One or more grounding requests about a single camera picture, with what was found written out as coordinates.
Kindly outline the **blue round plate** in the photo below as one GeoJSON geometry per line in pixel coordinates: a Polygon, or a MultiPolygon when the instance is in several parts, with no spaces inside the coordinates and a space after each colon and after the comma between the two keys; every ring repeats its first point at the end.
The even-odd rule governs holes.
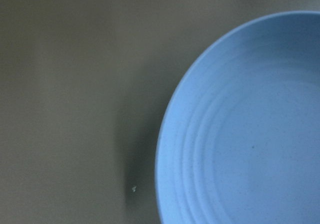
{"type": "Polygon", "coordinates": [[[319,223],[319,20],[252,20],[188,69],[158,136],[162,223],[319,223]]]}

